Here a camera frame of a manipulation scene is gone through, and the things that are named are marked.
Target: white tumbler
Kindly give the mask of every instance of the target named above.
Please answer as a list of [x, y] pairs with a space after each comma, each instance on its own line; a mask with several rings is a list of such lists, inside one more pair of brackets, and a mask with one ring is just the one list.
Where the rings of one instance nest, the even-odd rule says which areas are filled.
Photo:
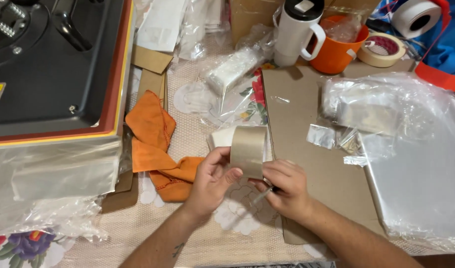
[[[277, 65], [292, 66], [299, 55], [308, 61], [317, 57], [325, 41], [325, 32], [319, 25], [323, 8], [324, 0], [285, 1], [274, 52], [274, 62]], [[310, 54], [306, 47], [313, 34], [317, 37], [317, 44]]]

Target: fingernail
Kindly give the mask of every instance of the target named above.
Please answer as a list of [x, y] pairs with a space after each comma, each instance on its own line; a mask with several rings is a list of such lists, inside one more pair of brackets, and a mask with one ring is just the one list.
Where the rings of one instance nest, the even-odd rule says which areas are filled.
[[236, 177], [241, 177], [242, 176], [242, 170], [240, 168], [235, 168], [232, 173], [236, 176]]

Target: roll of tape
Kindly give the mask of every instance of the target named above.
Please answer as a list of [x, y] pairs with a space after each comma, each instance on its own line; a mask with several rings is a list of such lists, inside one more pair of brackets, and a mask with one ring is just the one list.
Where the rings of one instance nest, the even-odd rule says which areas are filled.
[[398, 38], [385, 33], [371, 33], [357, 52], [357, 58], [374, 67], [390, 67], [406, 49]]
[[391, 24], [405, 38], [418, 37], [439, 21], [441, 8], [428, 0], [409, 0], [393, 14]]
[[231, 145], [231, 167], [240, 168], [243, 177], [262, 180], [266, 161], [267, 127], [237, 126]]

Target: tattoo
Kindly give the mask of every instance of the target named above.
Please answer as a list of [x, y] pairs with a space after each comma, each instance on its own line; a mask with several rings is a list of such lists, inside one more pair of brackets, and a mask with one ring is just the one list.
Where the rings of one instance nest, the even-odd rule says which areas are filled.
[[185, 245], [184, 243], [181, 243], [181, 244], [179, 244], [178, 246], [175, 247], [175, 249], [177, 249], [177, 251], [175, 253], [172, 253], [173, 254], [173, 258], [175, 258], [178, 255], [179, 251], [181, 250], [182, 247], [184, 247], [184, 245]]

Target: white tape roll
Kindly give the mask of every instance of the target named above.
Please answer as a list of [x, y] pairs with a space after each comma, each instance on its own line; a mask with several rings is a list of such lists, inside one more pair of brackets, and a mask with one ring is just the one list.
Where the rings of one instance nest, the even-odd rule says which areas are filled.
[[390, 67], [403, 55], [406, 49], [398, 38], [385, 33], [370, 33], [357, 52], [357, 58], [374, 67]]
[[418, 37], [439, 21], [441, 8], [428, 0], [409, 0], [393, 14], [391, 24], [405, 38]]

